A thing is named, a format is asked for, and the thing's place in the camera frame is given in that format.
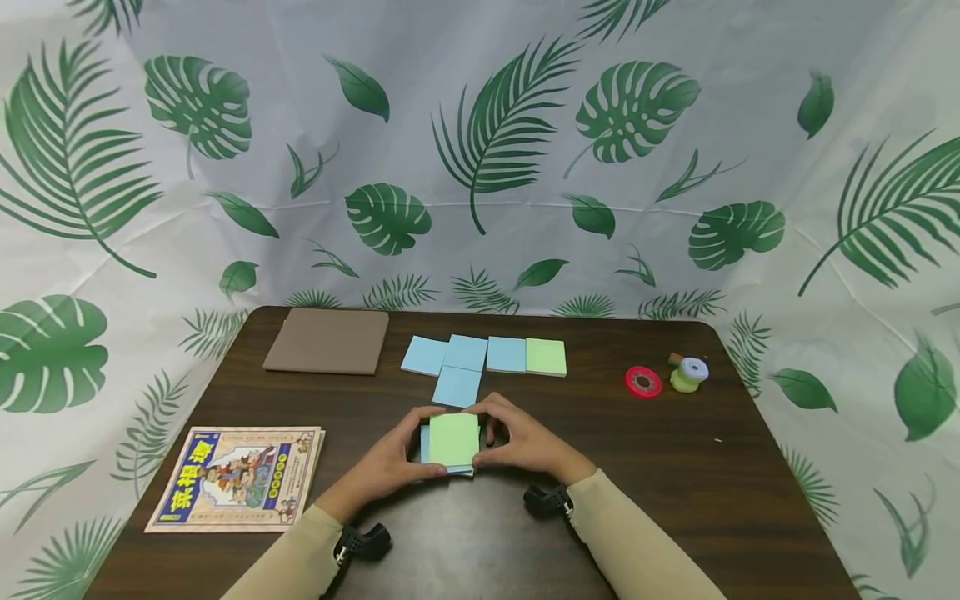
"hand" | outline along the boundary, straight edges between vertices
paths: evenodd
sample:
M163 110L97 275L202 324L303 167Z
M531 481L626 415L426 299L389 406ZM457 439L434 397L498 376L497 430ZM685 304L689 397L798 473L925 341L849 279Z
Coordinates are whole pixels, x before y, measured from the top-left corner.
M497 392L462 412L487 415L487 445L493 444L493 434L499 423L507 427L510 435L510 441L505 445L481 450L474 456L475 467L506 465L525 468L548 473L566 486L590 477L597 470L586 456Z
M378 498L388 496L415 481L446 475L443 465L422 465L407 460L410 439L420 427L420 422L445 410L443 406L412 409L346 475L317 498L317 506L341 524L347 524L364 505Z

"red tape roll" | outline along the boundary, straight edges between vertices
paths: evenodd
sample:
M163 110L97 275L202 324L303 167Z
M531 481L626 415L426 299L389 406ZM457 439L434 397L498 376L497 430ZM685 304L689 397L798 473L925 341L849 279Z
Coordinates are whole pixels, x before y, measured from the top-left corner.
M656 373L646 367L630 367L624 377L627 389L634 396L644 399L657 397L663 391L663 382Z

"person's right hand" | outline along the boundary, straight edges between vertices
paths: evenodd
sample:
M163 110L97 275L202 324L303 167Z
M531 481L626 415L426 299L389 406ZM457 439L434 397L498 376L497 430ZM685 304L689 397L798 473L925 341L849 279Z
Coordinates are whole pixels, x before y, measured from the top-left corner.
M493 444L493 433L499 423L506 426L510 436L506 444L481 450L474 456L475 467L525 468L547 473L566 486L590 477L597 470L586 456L497 392L462 412L487 415L487 445Z

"sticky note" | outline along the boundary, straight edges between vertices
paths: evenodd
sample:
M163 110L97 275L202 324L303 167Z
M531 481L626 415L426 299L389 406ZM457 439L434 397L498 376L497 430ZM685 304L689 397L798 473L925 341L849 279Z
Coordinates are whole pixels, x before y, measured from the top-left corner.
M446 347L444 366L482 371L487 357L487 340L471 338L466 335L451 335Z
M480 451L480 423L476 415L449 413L430 418L429 462L448 467L471 465Z
M407 347L407 353L403 357L403 362L400 363L400 369L436 377L444 364L445 354L446 342L415 335L414 339L410 340L410 346Z
M487 343L487 371L527 372L527 341L491 337Z
M443 365L437 387L433 389L433 401L447 406L467 408L477 401L480 391L480 371L469 371Z
M566 377L564 342L527 338L527 372Z

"person's left hand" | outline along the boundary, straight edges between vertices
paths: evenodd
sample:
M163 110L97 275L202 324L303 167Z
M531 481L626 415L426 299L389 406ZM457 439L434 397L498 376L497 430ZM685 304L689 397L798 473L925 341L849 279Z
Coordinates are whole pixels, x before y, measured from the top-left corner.
M446 467L407 460L410 439L420 422L445 412L443 406L419 406L380 438L347 474L317 499L317 506L346 525L369 502L422 479L443 477Z

